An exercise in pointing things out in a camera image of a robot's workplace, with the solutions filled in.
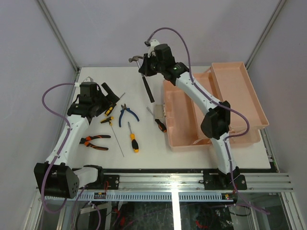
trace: wall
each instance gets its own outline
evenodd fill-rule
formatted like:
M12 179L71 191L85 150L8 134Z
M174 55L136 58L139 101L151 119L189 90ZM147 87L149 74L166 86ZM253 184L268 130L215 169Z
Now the wall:
M295 185L307 220L307 1L291 0L279 15L249 75L270 122L268 132L282 172Z
M20 229L36 187L33 168L52 149L60 120L41 96L74 72L34 0L0 3L0 229ZM61 113L69 88L47 104Z
M185 38L193 65L247 61L279 0L45 0L80 66L134 66L144 41L159 27ZM155 38L187 63L171 31Z

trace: blue-handled pliers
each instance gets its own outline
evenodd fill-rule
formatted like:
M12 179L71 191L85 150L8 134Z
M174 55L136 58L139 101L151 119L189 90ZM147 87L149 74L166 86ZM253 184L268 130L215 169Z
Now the blue-handled pliers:
M120 116L119 116L119 120L118 120L119 121L119 127L121 127L121 118L123 117L125 110L127 110L129 113L131 113L137 119L137 121L140 121L138 116L132 110L130 110L130 108L127 108L126 104L124 104L124 105L121 105L121 111L120 111Z

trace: hand tool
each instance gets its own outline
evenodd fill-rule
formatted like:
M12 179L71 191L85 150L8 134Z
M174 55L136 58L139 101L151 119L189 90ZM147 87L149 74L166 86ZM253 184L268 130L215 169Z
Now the hand tool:
M111 112L113 111L114 107L116 106L116 103L113 103L110 105L110 107L106 110L105 112L105 116L109 116L111 114Z
M114 132L114 129L113 129L113 127L112 127L112 122L111 122L111 120L113 120L113 119L114 119L114 117L110 116L110 117L108 117L108 118L103 119L102 121L100 121L100 123L103 124L103 123L109 122L109 125L110 125L111 128L112 128L112 131L113 131L113 133L114 133L114 136L115 136L116 141L117 141L117 143L118 143L118 146L119 146L119 148L120 148L121 154L123 154L123 157L125 157L125 156L124 156L124 153L123 153L123 150L122 150L121 147L120 147L119 141L118 141L118 139L117 139L117 137L116 137L116 134L115 134L115 132Z
M140 69L141 66L140 66L140 63L139 63L139 59L143 59L143 57L142 56L133 56L132 58L129 58L129 62L131 63L131 62L135 61L138 64L138 67ZM152 94L152 92L149 88L147 80L146 80L144 74L142 74L142 73L140 73L140 74L142 76L142 79L143 79L143 82L144 82L144 85L145 85L145 89L146 89L147 94L149 96L149 100L150 100L151 103L154 103L154 97L153 97L153 94Z
M152 113L152 111L150 110L149 107L147 107L147 110L154 116L154 114ZM164 132L164 133L167 132L165 125L159 119L155 118L154 121L158 124L158 127L162 132Z
M132 133L130 122L128 122L128 126L130 129L130 138L131 138L132 148L134 152L139 152L139 144L136 142L135 135Z
M89 142L90 140L99 139L99 138L111 138L111 136L110 135L88 136L86 138L81 138L79 144L84 144L86 147L92 147L96 150L108 150L109 148L96 146L96 145L93 145Z
M138 116L132 110L130 110L130 108L127 108L126 104L124 104L121 106L121 111L120 111L120 116L119 116L119 127L121 127L121 119L124 115L125 110L131 113L136 118L137 121L140 121Z

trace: white tabletop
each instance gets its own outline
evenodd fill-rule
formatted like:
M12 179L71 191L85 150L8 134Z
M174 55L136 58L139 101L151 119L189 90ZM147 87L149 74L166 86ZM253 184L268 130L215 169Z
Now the white tabletop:
M204 72L207 67L192 67L194 73ZM122 156L117 141L108 123L100 124L105 118L102 114L94 118L84 134L106 134L108 139L92 141L98 146L108 147L108 151L95 150L79 145L73 167L82 167L86 164L100 165L108 169L209 169L217 168L217 157L212 146L197 151L172 152L169 147L167 134L162 133L155 123L152 115L147 111L149 106L153 109L147 96L142 78L136 67L86 67L81 69L78 82L91 77L100 85L106 82L112 91L119 97L126 93L117 103L112 116L113 129L123 150ZM147 81L152 90L155 104L163 103L163 76L148 77ZM76 89L74 98L79 93ZM134 111L140 122L133 115L125 111L122 118L122 128L118 126L121 104L126 104ZM128 121L140 146L140 152L134 153L131 148ZM261 139L260 142L244 148L232 148L234 158L240 168L268 169L270 164L266 150Z

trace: red and black pliers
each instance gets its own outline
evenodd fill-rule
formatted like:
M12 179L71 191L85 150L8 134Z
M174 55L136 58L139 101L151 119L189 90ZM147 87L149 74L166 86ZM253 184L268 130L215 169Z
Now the red and black pliers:
M96 145L93 145L89 142L90 140L99 139L99 138L111 138L111 136L110 135L88 136L86 138L81 138L79 144L84 144L86 147L92 147L96 150L108 150L109 148L107 148L107 147L96 146Z

